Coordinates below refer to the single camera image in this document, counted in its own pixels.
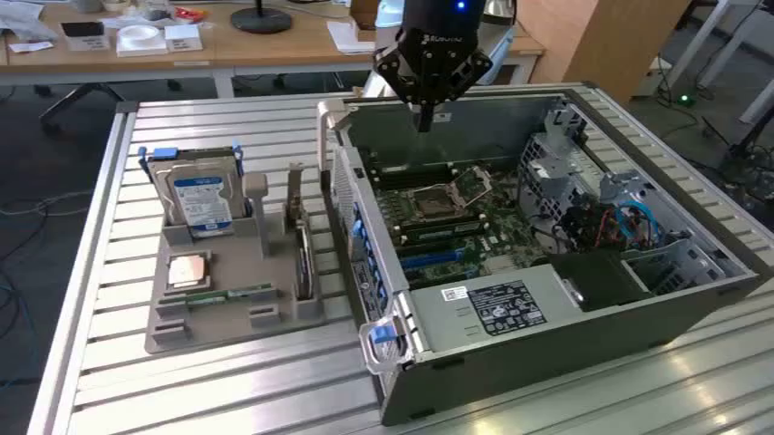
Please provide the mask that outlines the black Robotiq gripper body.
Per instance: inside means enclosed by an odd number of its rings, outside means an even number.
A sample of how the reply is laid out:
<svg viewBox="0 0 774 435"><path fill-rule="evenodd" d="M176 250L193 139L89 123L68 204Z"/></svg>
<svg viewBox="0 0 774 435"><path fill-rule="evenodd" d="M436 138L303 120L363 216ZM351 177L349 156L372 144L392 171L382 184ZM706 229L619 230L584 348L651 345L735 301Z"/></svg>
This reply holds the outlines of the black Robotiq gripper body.
<svg viewBox="0 0 774 435"><path fill-rule="evenodd" d="M479 48L478 30L484 12L482 1L406 1L396 43L419 78L424 100L427 52L456 52L467 57Z"/></svg>

